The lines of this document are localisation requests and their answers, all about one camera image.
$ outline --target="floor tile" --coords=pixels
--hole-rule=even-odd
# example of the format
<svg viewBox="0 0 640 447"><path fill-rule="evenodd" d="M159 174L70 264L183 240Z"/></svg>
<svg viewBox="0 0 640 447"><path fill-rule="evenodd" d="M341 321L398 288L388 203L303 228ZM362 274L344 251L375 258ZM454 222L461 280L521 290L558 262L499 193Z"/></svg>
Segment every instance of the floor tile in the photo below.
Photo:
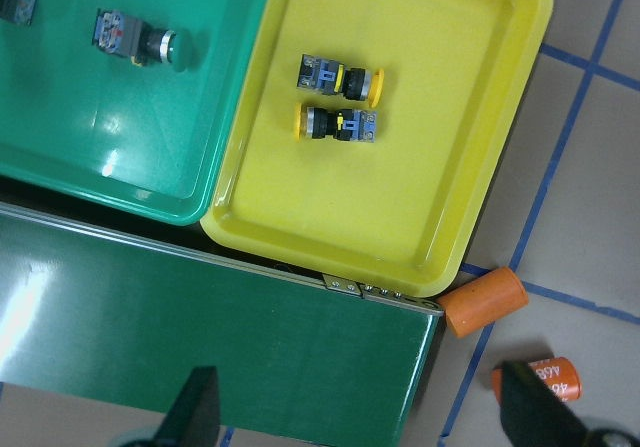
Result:
<svg viewBox="0 0 640 447"><path fill-rule="evenodd" d="M595 78L518 274L640 316L640 92Z"/></svg>
<svg viewBox="0 0 640 447"><path fill-rule="evenodd" d="M585 424L638 435L640 327L536 295L530 300L496 323L446 447L510 447L490 387L491 370L502 360L550 355L567 357L578 370L583 395L567 405Z"/></svg>
<svg viewBox="0 0 640 447"><path fill-rule="evenodd" d="M554 0L545 42L591 57L612 0Z"/></svg>
<svg viewBox="0 0 640 447"><path fill-rule="evenodd" d="M454 284L462 285L474 278L460 273ZM435 363L429 365L428 362L425 367L428 372L423 373L400 447L436 445L479 336L477 332L458 339L451 331L444 332Z"/></svg>
<svg viewBox="0 0 640 447"><path fill-rule="evenodd" d="M309 447L310 445L312 444L300 440L236 429L229 447Z"/></svg>
<svg viewBox="0 0 640 447"><path fill-rule="evenodd" d="M640 80L638 12L640 12L640 0L623 1L600 62L605 67L636 80Z"/></svg>
<svg viewBox="0 0 640 447"><path fill-rule="evenodd" d="M115 447L146 437L163 414L4 384L0 399L2 445Z"/></svg>
<svg viewBox="0 0 640 447"><path fill-rule="evenodd" d="M490 269L509 263L582 76L568 64L538 58L467 262Z"/></svg>

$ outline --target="orange cap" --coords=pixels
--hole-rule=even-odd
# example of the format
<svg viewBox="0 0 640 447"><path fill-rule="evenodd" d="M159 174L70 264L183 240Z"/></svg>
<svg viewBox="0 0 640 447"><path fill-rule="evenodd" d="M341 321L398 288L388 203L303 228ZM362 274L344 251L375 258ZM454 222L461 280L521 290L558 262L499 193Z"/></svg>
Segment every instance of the orange cap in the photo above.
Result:
<svg viewBox="0 0 640 447"><path fill-rule="evenodd" d="M530 362L529 366L561 401L578 400L582 395L580 376L578 376L578 371L569 359L557 357L555 359L538 360L537 362ZM491 385L493 385L493 392L496 394L498 403L500 403L502 369L497 368L491 372Z"/></svg>
<svg viewBox="0 0 640 447"><path fill-rule="evenodd" d="M474 332L524 307L529 297L509 267L500 267L443 295L447 325L457 337Z"/></svg>

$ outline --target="tiled floor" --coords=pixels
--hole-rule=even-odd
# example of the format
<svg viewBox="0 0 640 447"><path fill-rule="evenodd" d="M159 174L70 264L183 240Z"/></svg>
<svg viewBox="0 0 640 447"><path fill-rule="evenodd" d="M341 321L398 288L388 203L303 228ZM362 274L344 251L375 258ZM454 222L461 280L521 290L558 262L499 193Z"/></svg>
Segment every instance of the tiled floor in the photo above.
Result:
<svg viewBox="0 0 640 447"><path fill-rule="evenodd" d="M555 1L459 279L509 265L530 305L465 339L445 333L402 447L510 445L491 368L552 355L578 368L569 406L589 426L640 434L639 52L640 0ZM136 415L118 425L151 414ZM222 445L304 444L236 431Z"/></svg>
<svg viewBox="0 0 640 447"><path fill-rule="evenodd" d="M149 439L164 415L11 384L0 384L0 445L17 447L121 447ZM218 446L309 445L222 426Z"/></svg>

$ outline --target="yellow tray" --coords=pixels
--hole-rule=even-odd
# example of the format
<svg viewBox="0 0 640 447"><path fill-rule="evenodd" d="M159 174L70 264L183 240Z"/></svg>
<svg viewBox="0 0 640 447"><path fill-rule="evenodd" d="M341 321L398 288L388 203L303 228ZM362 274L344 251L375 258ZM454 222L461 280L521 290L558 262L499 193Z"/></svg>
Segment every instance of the yellow tray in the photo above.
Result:
<svg viewBox="0 0 640 447"><path fill-rule="evenodd" d="M553 0L269 0L210 210L215 241L416 296L462 260ZM376 141L296 140L301 54L385 69Z"/></svg>

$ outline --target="metal bracket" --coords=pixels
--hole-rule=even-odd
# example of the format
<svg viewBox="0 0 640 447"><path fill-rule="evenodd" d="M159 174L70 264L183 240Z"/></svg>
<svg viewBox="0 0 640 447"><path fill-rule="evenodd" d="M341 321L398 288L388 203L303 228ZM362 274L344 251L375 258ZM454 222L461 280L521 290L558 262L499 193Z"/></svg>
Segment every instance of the metal bracket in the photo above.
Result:
<svg viewBox="0 0 640 447"><path fill-rule="evenodd" d="M354 295L356 297L362 297L362 290L357 282L348 279L341 279L333 275L322 274L324 278L324 285L329 290L335 290L336 292L342 292L347 295Z"/></svg>
<svg viewBox="0 0 640 447"><path fill-rule="evenodd" d="M442 317L444 310L437 303L423 299L421 297L412 297L388 289L381 289L369 284L358 284L353 280L335 277L333 275L322 274L325 287L328 290L341 292L343 294L361 297L365 300L379 302L382 304L400 307L402 309L414 310L425 314Z"/></svg>

